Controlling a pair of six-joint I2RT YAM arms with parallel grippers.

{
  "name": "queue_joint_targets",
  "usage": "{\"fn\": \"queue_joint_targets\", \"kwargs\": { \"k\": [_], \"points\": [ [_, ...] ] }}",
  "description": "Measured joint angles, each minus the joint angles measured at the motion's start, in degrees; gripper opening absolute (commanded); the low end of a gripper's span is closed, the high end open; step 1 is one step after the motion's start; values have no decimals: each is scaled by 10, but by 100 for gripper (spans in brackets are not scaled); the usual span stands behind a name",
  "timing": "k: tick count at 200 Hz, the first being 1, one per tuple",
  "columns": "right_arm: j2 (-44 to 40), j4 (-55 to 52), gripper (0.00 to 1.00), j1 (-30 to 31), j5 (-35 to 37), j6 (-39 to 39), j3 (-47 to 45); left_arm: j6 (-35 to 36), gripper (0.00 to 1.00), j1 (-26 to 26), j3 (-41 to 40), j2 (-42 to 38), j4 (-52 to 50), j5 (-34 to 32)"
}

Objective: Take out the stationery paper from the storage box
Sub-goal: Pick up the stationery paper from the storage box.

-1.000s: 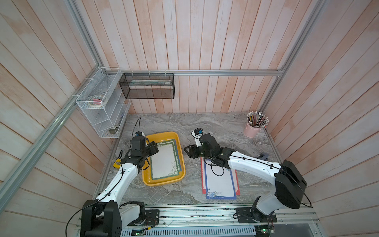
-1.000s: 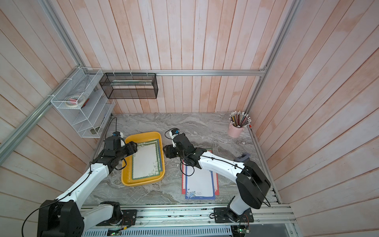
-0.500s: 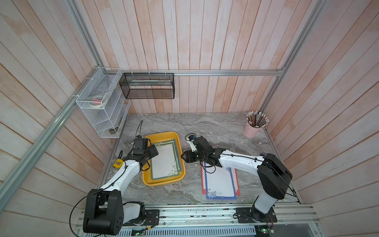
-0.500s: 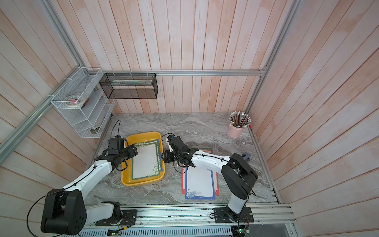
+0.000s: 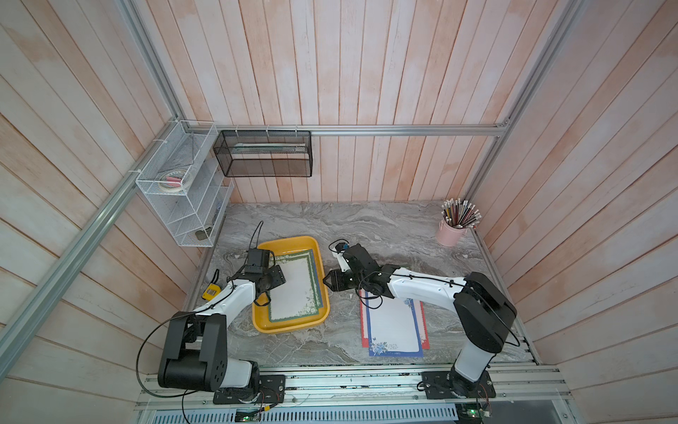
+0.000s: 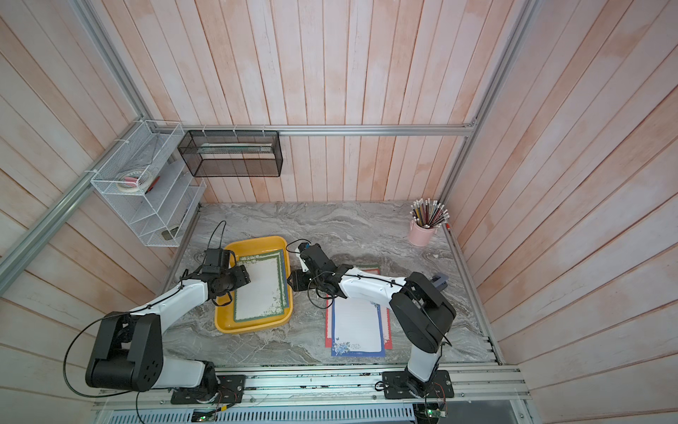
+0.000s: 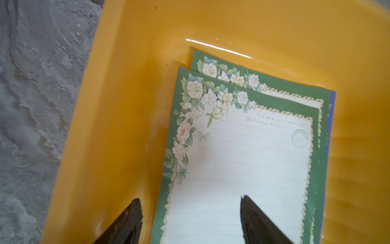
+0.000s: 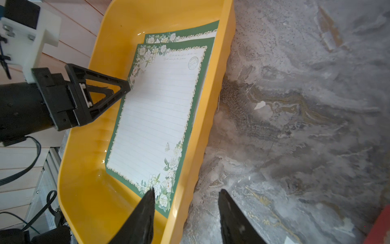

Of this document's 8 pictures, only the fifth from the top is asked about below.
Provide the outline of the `yellow plastic storage tray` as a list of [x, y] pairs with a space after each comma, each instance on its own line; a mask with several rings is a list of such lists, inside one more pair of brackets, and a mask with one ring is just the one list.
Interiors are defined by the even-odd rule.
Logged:
[[322, 281], [325, 271], [320, 246], [310, 236], [281, 238], [259, 244], [275, 256], [285, 283], [258, 298], [252, 307], [254, 328], [264, 334], [304, 330], [326, 321], [330, 312], [328, 289]]

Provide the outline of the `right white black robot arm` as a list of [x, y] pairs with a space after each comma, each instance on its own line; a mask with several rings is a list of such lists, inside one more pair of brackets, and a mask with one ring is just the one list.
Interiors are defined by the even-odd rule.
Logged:
[[488, 367], [502, 352], [517, 309], [490, 279], [471, 272], [465, 277], [441, 277], [408, 270], [399, 265], [379, 265], [362, 245], [337, 240], [330, 252], [339, 263], [324, 277], [333, 292], [364, 291], [361, 300], [418, 300], [457, 313], [466, 341], [451, 369], [423, 372], [417, 390], [429, 400], [492, 399], [496, 396]]

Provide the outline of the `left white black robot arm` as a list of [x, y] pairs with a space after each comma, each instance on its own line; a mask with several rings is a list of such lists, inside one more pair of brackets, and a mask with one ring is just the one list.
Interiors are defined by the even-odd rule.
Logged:
[[259, 365], [231, 359], [227, 330], [261, 296], [285, 283], [270, 250], [251, 248], [245, 263], [227, 280], [229, 288], [204, 306], [169, 319], [157, 381], [164, 389], [221, 392], [230, 401], [260, 401]]

